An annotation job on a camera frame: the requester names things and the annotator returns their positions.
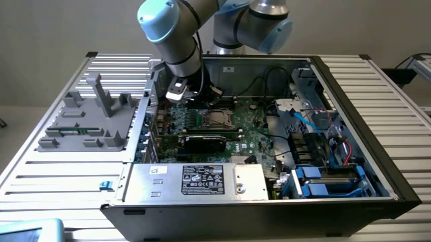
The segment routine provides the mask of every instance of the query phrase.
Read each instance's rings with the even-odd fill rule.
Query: slotted aluminum table
[[[376,221],[349,238],[289,241],[429,241],[429,118],[370,60],[358,55],[321,58],[422,204],[396,220]],[[97,54],[85,58],[0,176],[0,223],[57,217],[63,222],[66,241],[123,241],[98,211],[99,205],[122,191],[98,191],[98,183],[121,182],[121,174],[129,170],[129,164],[122,164],[125,151],[98,152],[89,159],[87,153],[37,153],[34,148],[43,128],[58,114],[65,91],[77,89],[82,96],[94,95],[82,80],[87,72],[101,73],[103,89],[111,96],[129,92],[141,98],[152,63],[158,61],[145,54]]]

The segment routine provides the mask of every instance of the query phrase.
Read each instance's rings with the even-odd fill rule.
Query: blue latch
[[[306,184],[312,197],[326,197],[328,190],[324,184]]]
[[[321,178],[320,170],[317,167],[301,167],[304,172],[304,177],[309,179]]]
[[[99,182],[99,184],[98,184],[98,190],[101,190],[101,191],[110,191],[110,190],[113,190],[113,188],[111,188],[111,185],[113,185],[113,182],[110,181],[103,181],[103,182]]]

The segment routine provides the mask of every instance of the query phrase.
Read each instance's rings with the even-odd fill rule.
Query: motherboard
[[[157,116],[160,163],[242,163],[248,159],[246,162],[261,164],[265,177],[276,176],[270,138],[261,134],[268,134],[261,121],[268,102],[270,99],[225,99],[213,109],[161,104]],[[184,139],[208,135],[225,138],[225,149],[206,154],[189,153]]]

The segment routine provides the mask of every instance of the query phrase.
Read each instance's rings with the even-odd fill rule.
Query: white sticker
[[[233,73],[234,67],[222,67],[222,72]]]
[[[165,174],[168,173],[166,166],[152,166],[149,167],[149,174]]]

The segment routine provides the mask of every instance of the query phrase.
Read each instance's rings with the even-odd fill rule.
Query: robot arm
[[[137,21],[174,76],[166,92],[172,102],[196,100],[212,105],[222,96],[224,91],[209,80],[192,37],[212,15],[214,53],[236,53],[242,45],[272,53],[292,29],[285,0],[254,0],[250,4],[249,0],[146,0]]]

